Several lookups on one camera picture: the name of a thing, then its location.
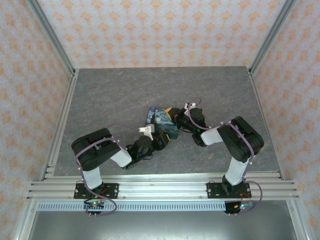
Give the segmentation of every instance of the patterned wallpaper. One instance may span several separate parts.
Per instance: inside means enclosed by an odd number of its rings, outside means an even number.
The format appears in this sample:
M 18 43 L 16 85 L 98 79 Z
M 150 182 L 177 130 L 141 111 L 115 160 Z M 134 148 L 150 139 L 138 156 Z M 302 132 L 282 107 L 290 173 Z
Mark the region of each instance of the patterned wallpaper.
M 250 66 L 285 0 L 39 0 L 75 68 Z
M 254 76 L 288 179 L 320 236 L 320 4 L 299 0 Z
M 0 39 L 0 239 L 11 240 L 70 76 L 27 1 L 0 1 Z

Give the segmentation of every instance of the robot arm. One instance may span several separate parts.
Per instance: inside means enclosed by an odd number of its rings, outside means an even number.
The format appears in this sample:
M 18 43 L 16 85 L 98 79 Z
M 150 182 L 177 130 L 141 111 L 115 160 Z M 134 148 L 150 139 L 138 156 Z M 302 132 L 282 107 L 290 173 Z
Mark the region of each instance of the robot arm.
M 206 126 L 202 109 L 196 108 L 194 103 L 187 103 L 182 109 L 170 108 L 167 113 L 178 128 L 192 132 L 192 138 L 198 146 L 206 147 L 224 142 L 232 157 L 229 169 L 222 179 L 222 188 L 229 197 L 238 196 L 250 159 L 252 160 L 264 146 L 262 137 L 240 116 L 221 126 L 209 128 Z M 193 124 L 190 118 L 207 130 Z
M 132 145 L 123 147 L 116 142 L 107 128 L 100 129 L 88 135 L 78 138 L 71 144 L 74 155 L 82 167 L 84 179 L 91 190 L 97 194 L 103 188 L 99 166 L 107 160 L 114 161 L 121 168 L 130 168 L 133 164 L 152 156 L 154 151 L 160 151 L 168 145 L 170 139 L 166 134 L 152 135 L 154 125 L 139 128 L 143 133 Z M 101 141 L 79 155 L 83 149 Z

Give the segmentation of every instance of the aluminum frame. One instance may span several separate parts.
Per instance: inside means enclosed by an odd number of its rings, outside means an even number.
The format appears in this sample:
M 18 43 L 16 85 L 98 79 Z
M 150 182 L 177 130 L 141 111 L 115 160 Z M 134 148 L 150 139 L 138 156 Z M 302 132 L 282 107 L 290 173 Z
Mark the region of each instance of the aluminum frame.
M 49 23 L 43 9 L 41 8 L 41 5 L 38 2 L 38 0 L 24 0 L 24 1 L 28 2 L 30 8 L 33 10 L 35 16 L 38 18 L 44 32 L 46 33 L 49 40 L 51 41 L 54 49 L 56 50 L 57 54 L 59 55 L 66 70 L 70 74 L 73 74 L 75 69 L 74 69 L 66 51 L 64 50 L 64 47 L 60 43 L 59 38 L 57 37 L 53 27 Z
M 291 9 L 295 5 L 297 0 L 287 0 L 283 6 L 283 8 L 280 11 L 279 16 L 275 20 L 273 26 L 271 27 L 268 35 L 266 36 L 259 52 L 257 53 L 249 72 L 251 75 L 254 75 L 256 70 L 259 68 L 260 64 L 262 63 L 263 59 L 267 55 L 267 52 L 269 51 L 270 47 L 272 46 L 274 40 L 277 37 L 278 32 L 280 31 L 281 27 L 284 25 L 287 17 L 291 13 Z
M 117 202 L 122 201 L 208 201 L 207 183 L 221 182 L 224 173 L 146 174 L 102 176 L 105 183 L 120 184 Z M 279 172 L 248 172 L 247 180 L 259 183 L 263 200 L 298 200 L 293 180 L 282 180 Z M 73 198 L 79 176 L 52 176 L 31 183 L 27 201 L 77 201 Z M 250 185 L 253 200 L 259 200 L 260 190 Z M 228 201 L 229 198 L 212 199 Z
M 37 0 L 26 0 L 34 14 L 39 19 L 44 31 L 51 40 L 55 50 L 60 56 L 65 68 L 72 74 L 71 80 L 65 95 L 59 121 L 56 126 L 52 145 L 47 157 L 47 164 L 42 171 L 40 181 L 32 182 L 27 197 L 26 208 L 22 213 L 19 221 L 15 240 L 28 239 L 31 228 L 36 216 L 38 204 L 40 201 L 70 201 L 74 202 L 73 192 L 75 183 L 80 180 L 77 176 L 59 177 L 54 176 L 55 166 L 59 154 L 63 132 L 65 129 L 68 113 L 75 89 L 78 71 L 74 72 L 74 68 L 64 51 L 58 37 L 56 36 L 52 26 L 48 22 L 41 6 Z M 267 38 L 255 57 L 249 75 L 254 88 L 254 92 L 258 99 L 259 107 L 266 124 L 265 116 L 261 108 L 257 90 L 252 76 L 259 68 L 262 60 L 271 47 L 277 33 L 284 24 L 287 16 L 290 14 L 293 5 L 297 0 L 287 0 L 283 6 L 278 18 L 273 24 Z M 191 174 L 161 174 L 161 175 L 118 175 L 103 176 L 105 182 L 116 182 L 121 184 L 119 190 L 119 199 L 117 202 L 128 201 L 208 201 L 206 183 L 208 181 L 219 182 L 224 173 L 191 173 Z M 263 200 L 286 200 L 293 226 L 298 239 L 310 240 L 311 235 L 306 225 L 306 219 L 303 213 L 302 203 L 296 184 L 291 180 L 284 180 L 279 172 L 248 172 L 247 179 L 253 180 L 261 184 L 264 189 Z M 260 192 L 255 186 L 251 186 L 253 200 L 258 200 Z M 214 201 L 225 201 L 226 199 L 213 199 Z

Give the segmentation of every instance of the black cable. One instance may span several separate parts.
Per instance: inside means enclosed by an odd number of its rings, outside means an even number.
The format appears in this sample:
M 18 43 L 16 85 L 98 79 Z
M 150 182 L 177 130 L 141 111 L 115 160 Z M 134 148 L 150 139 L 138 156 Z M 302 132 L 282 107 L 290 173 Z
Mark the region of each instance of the black cable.
M 184 130 L 183 128 L 181 128 L 181 131 L 182 132 L 185 132 L 185 133 L 188 133 L 188 134 L 192 134 L 193 132 L 191 132 L 191 131 L 186 131 L 186 130 Z
M 142 160 L 151 160 L 153 157 L 154 157 L 154 155 L 152 154 L 150 158 L 148 158 L 148 159 L 142 158 Z
M 88 201 L 90 201 L 90 200 L 93 200 L 93 199 L 92 199 L 92 198 L 89 198 L 89 199 L 87 199 L 87 200 L 84 200 L 83 203 L 90 205 L 90 204 L 92 204 L 92 202 L 88 202 Z

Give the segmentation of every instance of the enclosure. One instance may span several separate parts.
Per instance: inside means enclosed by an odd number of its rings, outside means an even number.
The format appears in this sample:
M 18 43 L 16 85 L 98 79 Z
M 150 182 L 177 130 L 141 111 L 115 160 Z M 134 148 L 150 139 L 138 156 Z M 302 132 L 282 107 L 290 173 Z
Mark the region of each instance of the enclosure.
M 317 1 L 5 0 L 0 11 L 8 239 L 319 238 Z M 195 98 L 208 126 L 242 116 L 262 136 L 246 174 L 262 187 L 250 185 L 259 208 L 223 213 L 230 199 L 210 199 L 207 183 L 222 181 L 228 149 L 180 131 L 130 169 L 102 164 L 118 209 L 88 218 L 74 199 L 72 142 L 116 123 L 144 127 L 150 108 Z M 108 129 L 126 146 L 142 134 Z

